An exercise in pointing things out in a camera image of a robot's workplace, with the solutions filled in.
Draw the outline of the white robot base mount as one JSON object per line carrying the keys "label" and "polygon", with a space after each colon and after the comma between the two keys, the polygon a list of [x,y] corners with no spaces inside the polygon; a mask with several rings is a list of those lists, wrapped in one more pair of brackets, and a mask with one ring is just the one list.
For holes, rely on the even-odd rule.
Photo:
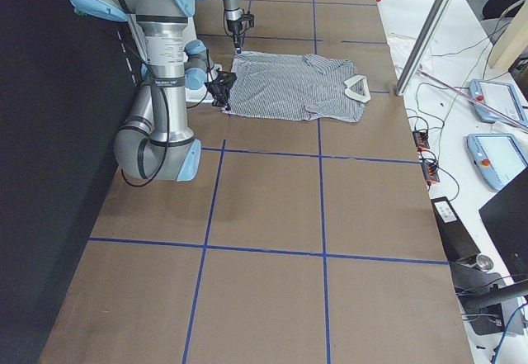
{"label": "white robot base mount", "polygon": [[198,40],[194,19],[188,19],[188,26],[183,31],[184,40],[184,73],[186,100],[188,104],[199,101],[212,102],[207,84],[219,77],[221,65],[216,64],[209,53],[209,49],[202,40]]}

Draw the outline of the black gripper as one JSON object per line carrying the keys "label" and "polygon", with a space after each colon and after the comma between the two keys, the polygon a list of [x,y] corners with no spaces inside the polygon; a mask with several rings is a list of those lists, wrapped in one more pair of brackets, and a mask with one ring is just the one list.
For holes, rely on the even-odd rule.
{"label": "black gripper", "polygon": [[227,32],[233,35],[233,45],[237,54],[242,53],[243,38],[245,31],[254,27],[255,16],[244,10],[231,10],[225,12]]}
{"label": "black gripper", "polygon": [[222,107],[224,111],[230,111],[231,106],[229,105],[230,90],[237,80],[236,73],[219,71],[216,78],[207,82],[205,85],[208,92],[214,98],[212,106]]}

